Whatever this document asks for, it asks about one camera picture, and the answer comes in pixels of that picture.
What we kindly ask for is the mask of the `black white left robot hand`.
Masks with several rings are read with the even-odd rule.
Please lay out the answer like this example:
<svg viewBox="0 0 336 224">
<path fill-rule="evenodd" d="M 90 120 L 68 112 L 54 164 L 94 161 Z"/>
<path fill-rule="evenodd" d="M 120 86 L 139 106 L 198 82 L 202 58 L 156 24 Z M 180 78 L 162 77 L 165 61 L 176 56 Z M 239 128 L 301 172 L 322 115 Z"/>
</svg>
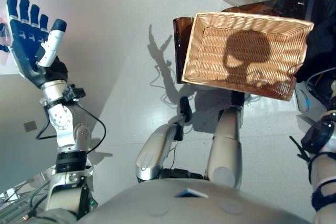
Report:
<svg viewBox="0 0 336 224">
<path fill-rule="evenodd" d="M 57 56 L 67 23 L 56 19 L 48 30 L 48 16 L 29 0 L 7 0 L 11 44 L 8 46 L 19 73 L 37 88 L 46 82 L 67 81 L 68 70 Z"/>
</svg>

